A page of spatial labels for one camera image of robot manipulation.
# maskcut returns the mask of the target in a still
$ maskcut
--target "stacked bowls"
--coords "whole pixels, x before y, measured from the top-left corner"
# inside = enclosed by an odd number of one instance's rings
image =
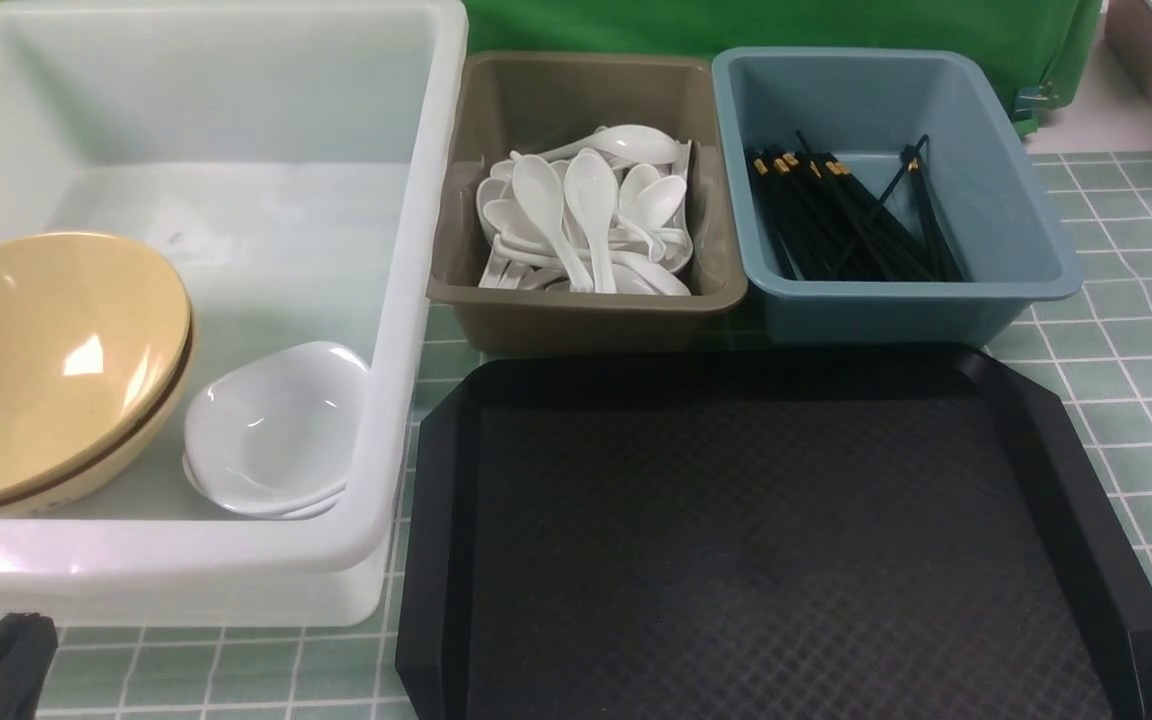
[[[1,243],[0,516],[105,486],[162,427],[194,357],[184,285],[141,242]]]

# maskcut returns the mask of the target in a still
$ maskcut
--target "grout line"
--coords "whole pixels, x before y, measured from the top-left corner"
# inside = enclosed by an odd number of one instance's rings
[[[141,660],[141,651],[145,647],[145,628],[141,628],[141,635],[137,635],[136,646],[132,646],[132,660],[127,665],[127,674],[123,675],[123,689],[118,697],[118,711],[114,712],[114,720],[120,720],[123,717],[123,710],[127,707],[127,689],[132,684],[132,674],[136,673],[136,664]]]

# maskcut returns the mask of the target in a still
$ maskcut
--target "black chopsticks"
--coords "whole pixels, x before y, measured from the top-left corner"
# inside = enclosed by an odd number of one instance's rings
[[[786,278],[804,281],[963,282],[929,190],[923,136],[901,152],[901,167],[881,197],[829,152],[796,132],[799,151],[746,150],[763,221]],[[918,236],[887,210],[908,179]]]

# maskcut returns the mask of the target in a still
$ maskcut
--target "black tray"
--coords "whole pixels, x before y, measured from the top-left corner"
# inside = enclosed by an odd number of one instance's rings
[[[420,720],[1152,719],[1064,409],[965,348],[500,361],[415,487]]]

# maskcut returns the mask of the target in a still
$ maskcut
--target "spoon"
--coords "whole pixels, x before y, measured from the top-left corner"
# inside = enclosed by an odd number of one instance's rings
[[[567,169],[563,190],[567,206],[589,241],[594,291],[616,291],[611,249],[607,247],[607,230],[616,214],[616,176],[613,176],[611,165],[598,152],[581,150]]]
[[[198,492],[260,518],[338,497],[353,465],[367,376],[349,348],[311,342],[212,382],[184,418]]]
[[[581,150],[591,147],[611,152],[631,162],[668,165],[679,159],[679,144],[666,132],[645,126],[616,126],[596,131],[581,141],[567,143],[562,147],[541,152],[541,160],[573,158]]]
[[[500,228],[488,222],[488,219],[486,219],[483,210],[488,202],[499,200],[500,197],[505,195],[506,188],[508,187],[509,181],[503,181],[502,179],[485,179],[485,181],[479,183],[479,190],[473,194],[473,205],[477,210],[479,210],[479,225],[483,227],[484,236],[488,240],[492,238],[495,233],[499,233]]]
[[[544,234],[562,262],[573,290],[593,291],[594,279],[563,234],[563,183],[558,173],[539,156],[522,156],[513,168],[513,191],[526,218]]]
[[[521,237],[513,236],[510,233],[500,233],[492,247],[493,253],[498,253],[502,256],[502,258],[508,258],[515,263],[531,265],[532,268],[562,270],[563,264],[554,258],[554,256],[545,253],[545,251],[547,251],[547,249],[545,249],[544,245],[538,245],[538,243],[535,242],[526,242]],[[662,266],[644,258],[643,255],[613,250],[611,251],[611,256],[613,263],[616,263],[617,265],[626,265],[629,270],[634,270],[635,273],[639,274],[646,282],[651,283],[652,287],[660,293],[660,295],[691,295],[691,291],[687,289],[685,285],[682,285],[680,279],[673,276],[673,274],[669,273],[668,270],[662,268]]]

